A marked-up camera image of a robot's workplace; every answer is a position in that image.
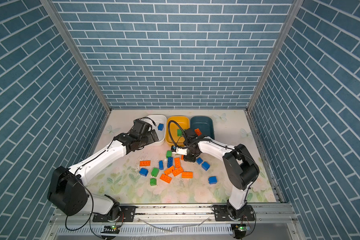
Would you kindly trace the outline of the narrow blue lego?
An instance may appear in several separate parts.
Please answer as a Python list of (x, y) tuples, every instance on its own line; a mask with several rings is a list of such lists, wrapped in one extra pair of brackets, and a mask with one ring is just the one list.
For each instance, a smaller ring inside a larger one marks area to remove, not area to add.
[(159, 170), (163, 170), (164, 169), (164, 163), (163, 161), (159, 161)]

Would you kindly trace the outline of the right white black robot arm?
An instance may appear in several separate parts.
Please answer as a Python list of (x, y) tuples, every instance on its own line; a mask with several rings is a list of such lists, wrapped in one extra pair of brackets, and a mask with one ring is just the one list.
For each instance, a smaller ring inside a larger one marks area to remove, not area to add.
[(192, 129), (182, 130), (182, 136), (185, 139), (183, 146), (177, 147), (177, 150), (186, 150), (184, 161), (194, 163), (201, 154), (208, 154), (224, 163), (228, 178), (233, 185), (231, 196), (227, 201), (228, 215), (233, 220), (243, 217), (247, 209), (248, 192), (260, 175), (259, 166), (246, 146), (224, 145), (210, 137), (198, 135)]

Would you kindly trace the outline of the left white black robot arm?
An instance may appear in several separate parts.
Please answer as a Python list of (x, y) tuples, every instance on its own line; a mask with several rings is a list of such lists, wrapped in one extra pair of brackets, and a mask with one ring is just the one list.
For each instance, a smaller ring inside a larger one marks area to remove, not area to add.
[(86, 187), (103, 169), (130, 152), (158, 142), (156, 123), (145, 118), (135, 119), (127, 133), (120, 133), (103, 149), (87, 159), (65, 168), (60, 166), (52, 173), (47, 199), (66, 216), (100, 214), (113, 222), (121, 215), (120, 203), (109, 195), (96, 196)]

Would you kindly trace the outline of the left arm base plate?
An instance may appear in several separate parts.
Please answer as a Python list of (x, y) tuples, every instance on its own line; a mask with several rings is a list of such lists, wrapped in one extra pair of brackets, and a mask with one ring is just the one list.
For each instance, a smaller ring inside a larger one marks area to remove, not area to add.
[(116, 222), (133, 222), (136, 206), (119, 206), (113, 208), (108, 214), (102, 215), (95, 213), (93, 217), (94, 223), (116, 223)]

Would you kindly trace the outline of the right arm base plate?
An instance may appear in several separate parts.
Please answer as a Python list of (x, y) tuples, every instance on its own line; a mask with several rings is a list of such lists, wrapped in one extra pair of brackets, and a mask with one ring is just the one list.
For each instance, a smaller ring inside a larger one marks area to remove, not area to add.
[(239, 210), (234, 209), (230, 205), (212, 205), (211, 209), (217, 222), (254, 221), (256, 219), (251, 205), (245, 205)]

